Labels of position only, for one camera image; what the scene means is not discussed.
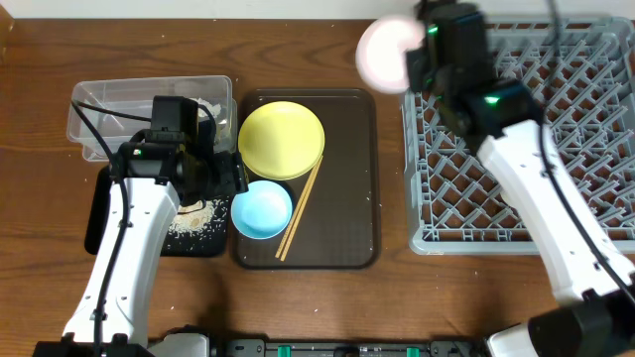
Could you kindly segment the rice leftovers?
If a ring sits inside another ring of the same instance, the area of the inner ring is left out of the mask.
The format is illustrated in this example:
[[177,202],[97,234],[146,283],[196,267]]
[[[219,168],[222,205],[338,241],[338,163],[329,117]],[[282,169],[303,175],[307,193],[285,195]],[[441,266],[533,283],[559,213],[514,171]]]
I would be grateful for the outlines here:
[[228,210],[228,200],[222,198],[200,201],[188,207],[181,206],[168,232],[177,237],[190,235],[194,238],[224,233]]

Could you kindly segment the white tissue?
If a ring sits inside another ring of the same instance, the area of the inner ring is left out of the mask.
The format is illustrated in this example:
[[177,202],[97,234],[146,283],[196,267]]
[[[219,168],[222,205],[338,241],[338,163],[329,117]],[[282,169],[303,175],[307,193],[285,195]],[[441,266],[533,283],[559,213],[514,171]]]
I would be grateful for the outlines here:
[[211,104],[209,101],[202,98],[198,98],[196,101],[199,105],[198,117],[200,119],[209,118],[208,114],[210,114],[214,119],[219,117],[222,111],[222,106],[220,104]]

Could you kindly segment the light blue bowl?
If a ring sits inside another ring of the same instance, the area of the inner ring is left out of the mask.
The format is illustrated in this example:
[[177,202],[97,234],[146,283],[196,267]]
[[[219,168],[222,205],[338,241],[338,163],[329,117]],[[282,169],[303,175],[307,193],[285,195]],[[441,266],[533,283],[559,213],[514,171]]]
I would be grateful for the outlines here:
[[231,220],[237,231],[250,239],[266,240],[286,229],[293,215],[289,193],[278,183],[257,180],[237,194],[231,204]]

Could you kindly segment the pink bowl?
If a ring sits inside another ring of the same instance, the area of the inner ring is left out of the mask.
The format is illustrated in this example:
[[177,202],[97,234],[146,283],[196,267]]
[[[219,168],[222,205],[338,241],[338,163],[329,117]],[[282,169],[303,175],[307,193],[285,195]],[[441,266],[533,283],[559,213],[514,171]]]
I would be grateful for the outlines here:
[[426,37],[425,26],[404,15],[389,15],[374,21],[361,36],[355,63],[361,79],[385,94],[400,94],[409,88],[406,52],[418,49]]

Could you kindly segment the yellow plate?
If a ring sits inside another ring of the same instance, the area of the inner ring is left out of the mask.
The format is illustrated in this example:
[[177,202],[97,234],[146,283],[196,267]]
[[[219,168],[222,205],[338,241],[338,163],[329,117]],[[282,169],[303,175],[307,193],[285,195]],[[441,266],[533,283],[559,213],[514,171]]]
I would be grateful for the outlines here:
[[264,179],[288,180],[309,172],[322,156],[323,126],[308,107],[291,101],[267,103],[244,120],[238,151],[247,168]]

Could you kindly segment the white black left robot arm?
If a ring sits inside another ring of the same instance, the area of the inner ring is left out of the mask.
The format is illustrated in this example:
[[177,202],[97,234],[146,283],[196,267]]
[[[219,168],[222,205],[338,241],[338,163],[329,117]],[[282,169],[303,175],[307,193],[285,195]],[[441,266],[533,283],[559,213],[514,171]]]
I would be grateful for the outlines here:
[[192,144],[124,143],[111,158],[106,226],[82,300],[58,341],[37,356],[209,356],[210,338],[187,327],[148,339],[150,297],[180,207],[247,189],[239,153]]

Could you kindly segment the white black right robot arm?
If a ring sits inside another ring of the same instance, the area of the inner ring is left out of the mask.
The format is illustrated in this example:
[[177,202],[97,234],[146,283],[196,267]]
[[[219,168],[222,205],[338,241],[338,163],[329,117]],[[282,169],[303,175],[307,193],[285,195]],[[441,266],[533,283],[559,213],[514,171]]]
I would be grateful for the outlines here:
[[407,224],[419,254],[538,254],[558,308],[490,335],[492,356],[634,346],[634,156],[602,49],[430,45],[402,105]]

